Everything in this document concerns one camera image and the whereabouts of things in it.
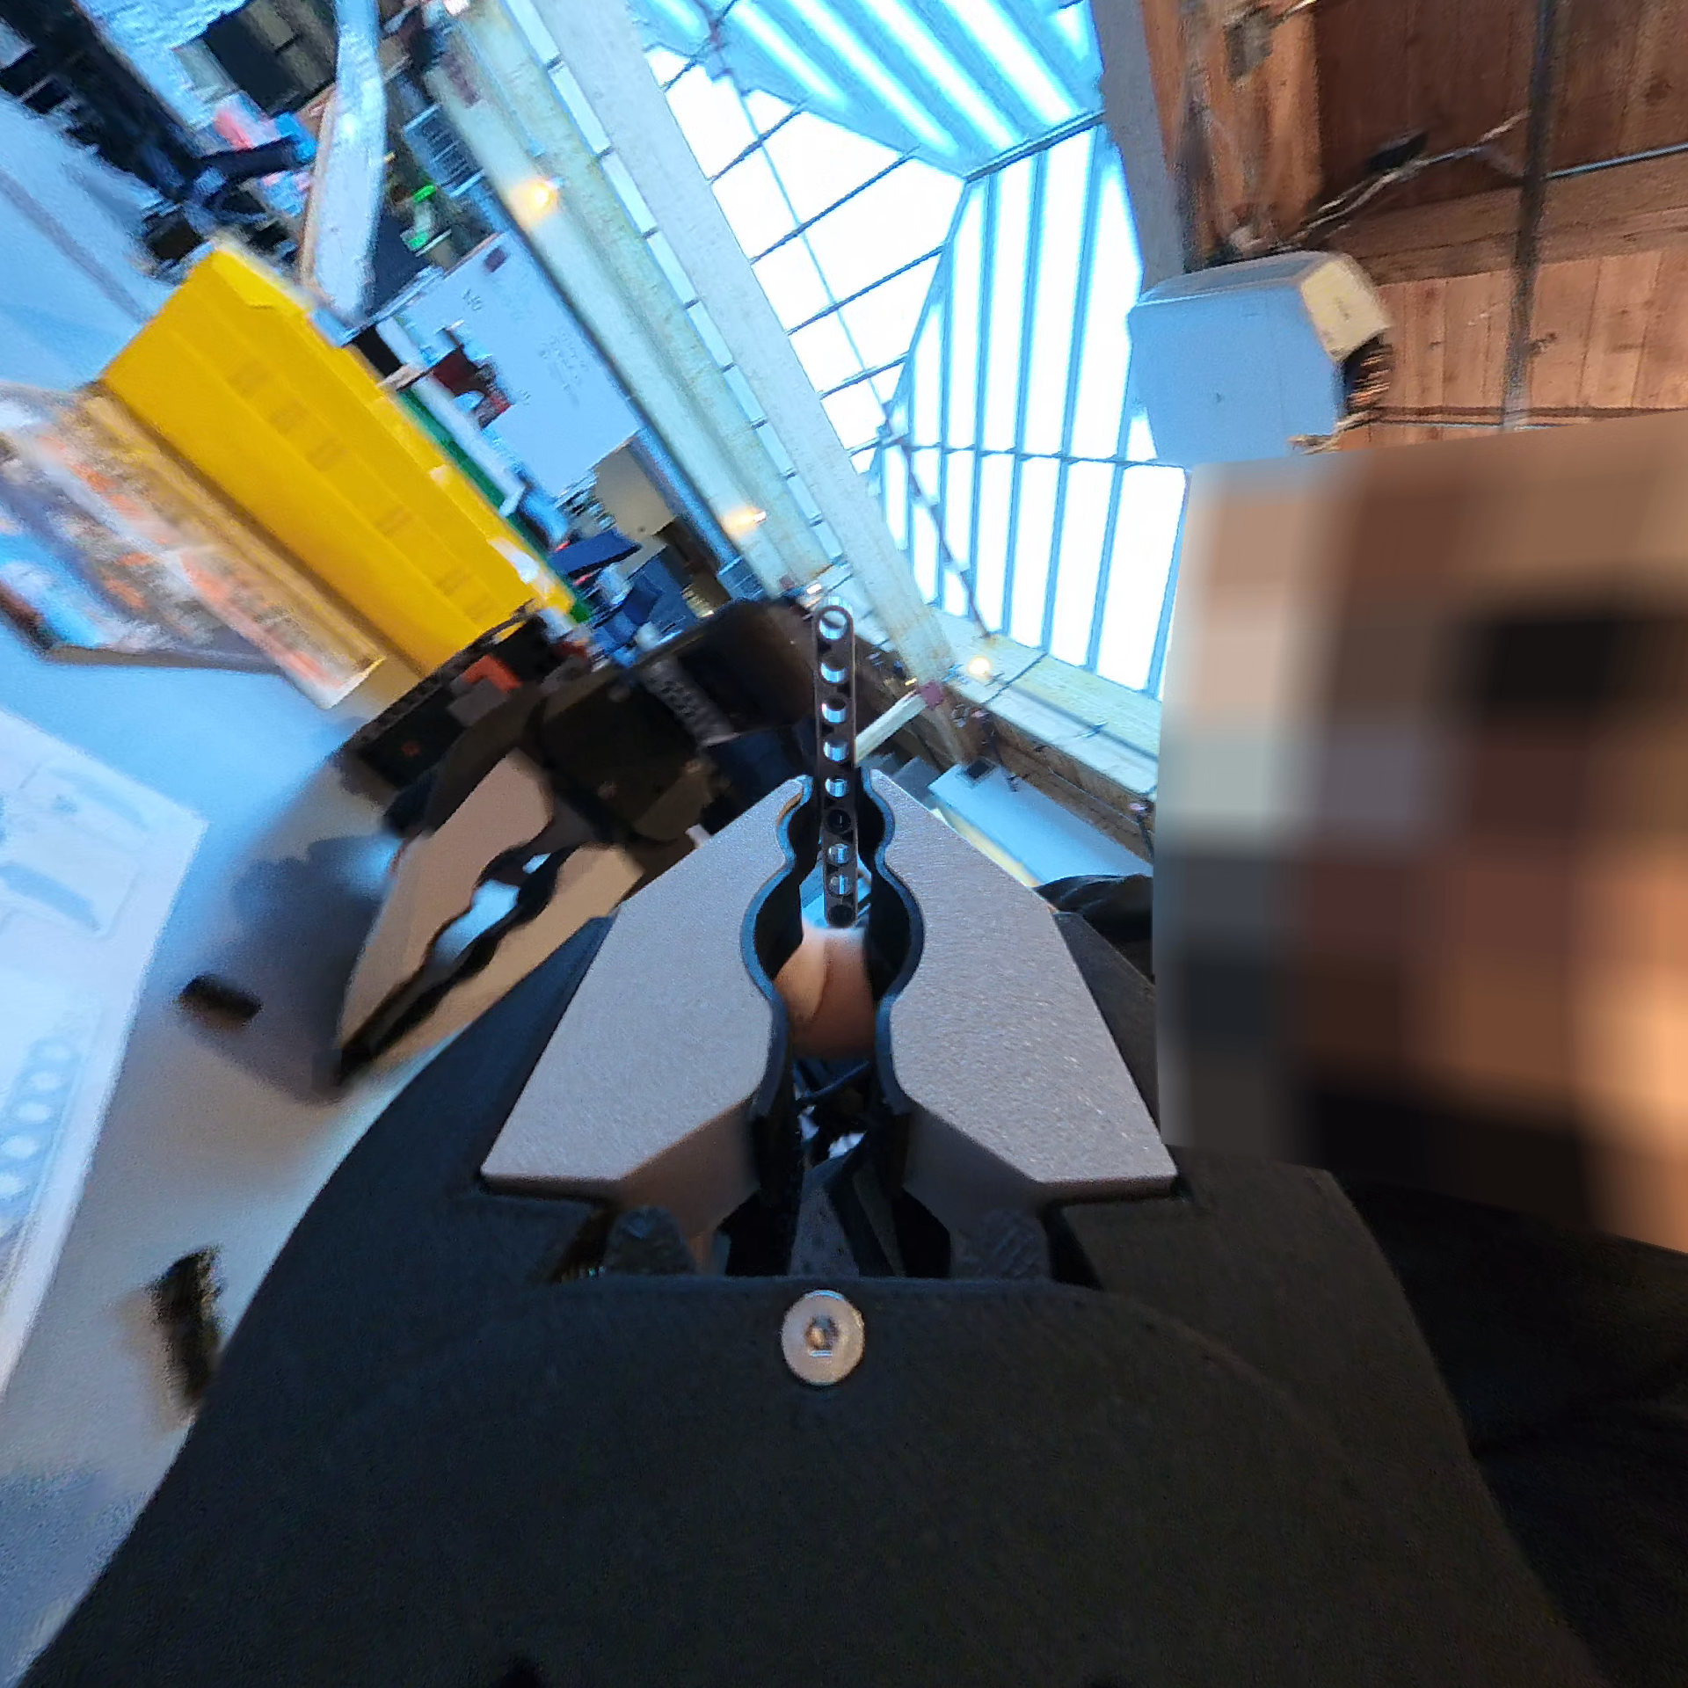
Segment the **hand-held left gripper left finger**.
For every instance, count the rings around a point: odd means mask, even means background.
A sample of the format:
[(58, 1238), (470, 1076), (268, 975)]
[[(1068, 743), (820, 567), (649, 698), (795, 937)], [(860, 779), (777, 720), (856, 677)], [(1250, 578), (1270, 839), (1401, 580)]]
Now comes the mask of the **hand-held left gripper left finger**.
[(809, 781), (622, 903), (493, 1142), (497, 1193), (660, 1207), (734, 1274), (786, 1274), (802, 1189), (791, 1020)]

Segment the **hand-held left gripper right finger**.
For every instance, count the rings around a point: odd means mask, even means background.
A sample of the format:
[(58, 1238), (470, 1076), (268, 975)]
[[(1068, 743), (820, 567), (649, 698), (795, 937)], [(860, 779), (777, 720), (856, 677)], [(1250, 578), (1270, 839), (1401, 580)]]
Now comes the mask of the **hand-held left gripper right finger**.
[(1034, 891), (872, 776), (872, 1230), (892, 1274), (959, 1274), (989, 1236), (1160, 1203), (1178, 1171)]

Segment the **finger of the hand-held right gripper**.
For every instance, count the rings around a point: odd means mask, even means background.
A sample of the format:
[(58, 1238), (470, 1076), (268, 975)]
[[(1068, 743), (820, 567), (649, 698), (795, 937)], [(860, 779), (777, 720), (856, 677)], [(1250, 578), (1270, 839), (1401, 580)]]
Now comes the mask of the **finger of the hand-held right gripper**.
[(473, 907), (493, 860), (509, 849), (531, 860), (554, 819), (549, 779), (527, 758), (507, 756), (453, 813), (428, 824), (403, 849), (349, 981), (342, 1042), (432, 963), (441, 934)]
[(344, 1033), (344, 1074), (398, 1067), (468, 1031), (586, 925), (612, 916), (644, 878), (631, 851), (543, 858), (500, 918)]

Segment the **grey toy beam with holes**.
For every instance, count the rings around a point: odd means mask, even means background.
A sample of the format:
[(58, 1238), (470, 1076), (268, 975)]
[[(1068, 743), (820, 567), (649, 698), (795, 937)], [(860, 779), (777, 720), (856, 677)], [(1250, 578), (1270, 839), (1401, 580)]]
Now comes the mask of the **grey toy beam with holes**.
[(817, 867), (824, 918), (851, 930), (860, 918), (858, 709), (854, 619), (842, 603), (813, 616)]

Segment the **grey desk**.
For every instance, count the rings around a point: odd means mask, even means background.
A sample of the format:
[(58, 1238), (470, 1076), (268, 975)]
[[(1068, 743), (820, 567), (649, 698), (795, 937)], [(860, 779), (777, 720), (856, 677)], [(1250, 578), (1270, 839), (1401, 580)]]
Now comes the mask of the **grey desk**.
[[(337, 754), (412, 673), (322, 711), (274, 675), (51, 657), (4, 623), (4, 707), (200, 813), (54, 1281), (4, 1385), (2, 1651), (15, 1685), (175, 1461), (182, 1410), (151, 1284), (222, 1252), (245, 1315), (328, 1175), (414, 1067), (340, 1092), (322, 1060), (394, 842)], [(178, 1004), (207, 973), (263, 1000), (245, 1027)]]

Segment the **building instruction booklet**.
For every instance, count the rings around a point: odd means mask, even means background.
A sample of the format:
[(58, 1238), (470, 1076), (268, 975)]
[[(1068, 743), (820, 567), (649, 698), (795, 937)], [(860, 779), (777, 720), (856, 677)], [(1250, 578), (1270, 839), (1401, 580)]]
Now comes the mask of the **building instruction booklet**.
[(2, 716), (2, 1383), (54, 1281), (205, 824)]

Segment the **white notice board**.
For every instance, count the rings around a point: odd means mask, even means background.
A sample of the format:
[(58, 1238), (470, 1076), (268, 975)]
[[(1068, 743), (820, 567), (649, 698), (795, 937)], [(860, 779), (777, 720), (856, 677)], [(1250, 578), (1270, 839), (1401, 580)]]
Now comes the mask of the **white notice board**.
[(631, 402), (531, 249), (482, 242), (450, 270), (434, 269), (392, 308), (416, 350), (462, 348), (489, 366), (509, 407), (489, 423), (500, 452), (543, 495), (592, 483), (640, 425)]

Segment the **printed toy box with robot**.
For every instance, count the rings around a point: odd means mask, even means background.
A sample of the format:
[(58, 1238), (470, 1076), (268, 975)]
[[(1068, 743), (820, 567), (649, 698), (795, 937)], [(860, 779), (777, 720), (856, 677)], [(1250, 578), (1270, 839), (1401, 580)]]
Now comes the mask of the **printed toy box with robot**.
[(275, 675), (324, 709), (385, 659), (101, 389), (2, 387), (2, 608), (51, 657)]

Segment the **yellow plastic bin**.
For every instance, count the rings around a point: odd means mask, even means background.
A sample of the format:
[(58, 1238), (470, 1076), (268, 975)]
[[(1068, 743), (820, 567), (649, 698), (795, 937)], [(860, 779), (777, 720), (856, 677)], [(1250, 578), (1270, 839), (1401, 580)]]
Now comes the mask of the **yellow plastic bin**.
[(428, 675), (574, 596), (306, 299), (209, 249), (98, 378), (387, 653)]

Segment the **skylight window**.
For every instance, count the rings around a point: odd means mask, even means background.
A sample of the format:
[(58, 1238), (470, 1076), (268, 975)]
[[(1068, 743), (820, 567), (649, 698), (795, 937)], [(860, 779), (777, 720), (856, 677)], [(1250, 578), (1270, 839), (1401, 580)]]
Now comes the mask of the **skylight window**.
[(631, 13), (924, 601), (1156, 697), (1187, 475), (1133, 389), (1092, 4)]

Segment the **person's dark clothing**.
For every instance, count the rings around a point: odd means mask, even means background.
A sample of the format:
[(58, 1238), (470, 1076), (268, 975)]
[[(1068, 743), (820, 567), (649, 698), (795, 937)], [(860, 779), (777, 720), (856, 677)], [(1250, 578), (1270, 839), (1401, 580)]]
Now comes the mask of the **person's dark clothing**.
[(1687, 1259), (1349, 1178), (1532, 1572), (1609, 1685), (1687, 1683)]

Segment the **white wall device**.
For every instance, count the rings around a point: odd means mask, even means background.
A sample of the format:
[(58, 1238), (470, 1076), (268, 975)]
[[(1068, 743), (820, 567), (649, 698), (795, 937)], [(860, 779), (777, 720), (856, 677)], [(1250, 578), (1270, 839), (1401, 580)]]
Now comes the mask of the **white wall device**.
[(1288, 252), (1174, 278), (1128, 314), (1128, 393), (1155, 461), (1196, 470), (1291, 456), (1388, 389), (1381, 290), (1336, 252)]

